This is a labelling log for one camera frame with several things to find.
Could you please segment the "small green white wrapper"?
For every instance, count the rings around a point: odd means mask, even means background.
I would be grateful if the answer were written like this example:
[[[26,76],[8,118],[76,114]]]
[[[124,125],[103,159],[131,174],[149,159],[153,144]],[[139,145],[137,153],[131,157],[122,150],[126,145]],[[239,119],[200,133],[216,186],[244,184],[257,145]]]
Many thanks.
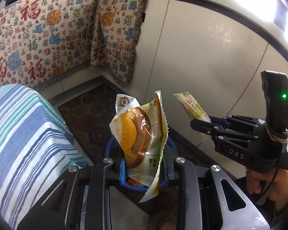
[[[173,96],[181,103],[191,121],[198,119],[204,122],[211,122],[210,117],[189,92],[173,94]]]

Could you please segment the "yellow green bread bag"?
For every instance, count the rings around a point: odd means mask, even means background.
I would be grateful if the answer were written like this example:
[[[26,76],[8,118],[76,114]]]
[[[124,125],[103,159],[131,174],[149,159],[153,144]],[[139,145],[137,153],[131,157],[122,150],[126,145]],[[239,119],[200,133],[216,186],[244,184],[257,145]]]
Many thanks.
[[[160,188],[163,150],[168,140],[168,124],[163,109],[162,92],[156,90],[154,99],[140,105],[136,98],[126,94],[116,96],[116,115],[109,126],[120,144],[128,168],[138,167],[146,155],[158,155],[158,169],[154,181],[141,198],[147,202],[156,197]]]

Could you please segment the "blue trash basket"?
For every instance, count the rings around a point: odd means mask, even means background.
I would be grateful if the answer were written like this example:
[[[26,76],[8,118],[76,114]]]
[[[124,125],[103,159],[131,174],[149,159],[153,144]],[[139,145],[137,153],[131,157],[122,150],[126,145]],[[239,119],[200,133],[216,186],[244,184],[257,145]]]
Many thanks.
[[[167,147],[173,148],[177,151],[177,148],[170,137],[168,137],[166,145]],[[105,157],[110,157],[111,152],[117,148],[121,148],[121,146],[117,142],[116,138],[112,137],[107,144]],[[128,168],[127,161],[123,156],[118,166],[118,184],[131,191],[142,193],[147,192],[148,188],[154,181],[158,169],[159,161],[155,157],[158,157],[158,155],[145,155],[143,162],[140,163],[138,167]],[[140,185],[131,185],[131,183],[127,181],[129,178],[132,181],[139,183]],[[160,187],[168,186],[169,178],[163,178],[161,175],[159,178]]]

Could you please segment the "striped blue tablecloth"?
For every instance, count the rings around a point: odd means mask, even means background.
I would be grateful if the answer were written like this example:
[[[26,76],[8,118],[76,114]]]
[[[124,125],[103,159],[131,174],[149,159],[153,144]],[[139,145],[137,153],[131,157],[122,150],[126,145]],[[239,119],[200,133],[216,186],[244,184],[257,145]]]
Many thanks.
[[[26,213],[70,166],[87,160],[63,118],[35,90],[0,87],[0,215],[16,229]]]

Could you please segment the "white lower cabinets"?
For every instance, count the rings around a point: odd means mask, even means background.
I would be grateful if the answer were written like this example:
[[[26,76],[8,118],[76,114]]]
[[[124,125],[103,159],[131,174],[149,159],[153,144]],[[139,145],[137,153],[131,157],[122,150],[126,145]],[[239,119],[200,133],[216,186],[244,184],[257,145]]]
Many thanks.
[[[288,62],[266,40],[229,17],[176,0],[148,0],[135,70],[124,91],[141,103],[161,90],[168,124],[235,177],[245,169],[204,140],[175,94],[190,92],[215,117],[266,115],[261,72],[288,75]]]

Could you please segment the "hexagon pattern floor mat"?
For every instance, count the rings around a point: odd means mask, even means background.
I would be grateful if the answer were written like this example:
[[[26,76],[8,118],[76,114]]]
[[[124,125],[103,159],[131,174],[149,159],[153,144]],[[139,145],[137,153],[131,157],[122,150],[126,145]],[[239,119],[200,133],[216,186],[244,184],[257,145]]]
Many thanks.
[[[115,100],[123,90],[112,83],[101,83],[58,107],[80,150],[86,159],[96,163],[104,158],[107,143],[112,137],[109,123],[115,115]],[[123,186],[117,188],[124,196],[148,214],[174,209],[178,205],[176,187],[160,188],[157,197],[139,203],[144,193],[131,191]]]

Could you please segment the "patterned fu character cloth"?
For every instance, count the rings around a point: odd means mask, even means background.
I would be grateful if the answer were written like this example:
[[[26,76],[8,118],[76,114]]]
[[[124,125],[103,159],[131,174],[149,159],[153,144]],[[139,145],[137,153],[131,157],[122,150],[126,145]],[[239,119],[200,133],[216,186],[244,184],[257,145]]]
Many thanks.
[[[43,89],[80,70],[133,77],[147,0],[19,0],[0,10],[0,86]]]

